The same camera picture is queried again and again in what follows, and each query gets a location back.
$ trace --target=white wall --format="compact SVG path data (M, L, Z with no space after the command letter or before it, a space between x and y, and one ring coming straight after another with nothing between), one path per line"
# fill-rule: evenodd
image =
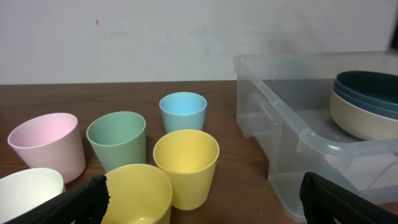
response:
M395 10L396 0L3 0L0 84L234 80L237 54L384 50Z

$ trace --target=blue bowl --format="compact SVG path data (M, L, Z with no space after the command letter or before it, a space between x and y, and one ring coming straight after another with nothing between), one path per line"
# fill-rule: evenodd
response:
M368 112L386 117L386 118L391 118L391 119L398 119L398 112L396 111L391 111L391 110L386 110L384 108L380 108L377 106L370 105L368 103L362 102L360 100L357 100L356 98L353 98L352 96L349 96L348 94L344 93L342 90L338 88L337 85L333 86L333 91L340 96L343 100L347 101L348 103L351 103L354 106L357 106L363 110L366 110Z
M335 80L343 93L359 101L398 112L398 76L378 72L351 71Z
M206 116L206 99L196 93L172 93L159 103L166 133L181 129L202 130Z

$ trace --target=white bowl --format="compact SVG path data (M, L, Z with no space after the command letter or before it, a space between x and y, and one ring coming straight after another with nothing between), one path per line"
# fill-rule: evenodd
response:
M32 210L64 189L61 174L49 168L27 169L0 179L0 223Z
M333 90L330 116L348 133L364 140L397 139L398 120L370 113L348 103Z

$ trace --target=pink cup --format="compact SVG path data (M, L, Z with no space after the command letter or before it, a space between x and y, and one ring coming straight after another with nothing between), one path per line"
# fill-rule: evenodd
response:
M54 169L65 183L76 179L86 166L77 118L72 114L30 119L11 132L8 144L30 168Z

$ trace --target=green cup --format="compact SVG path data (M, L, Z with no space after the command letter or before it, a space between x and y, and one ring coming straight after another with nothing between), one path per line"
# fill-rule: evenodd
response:
M87 138L106 172L146 163L145 127L145 119L129 111L110 113L92 122Z

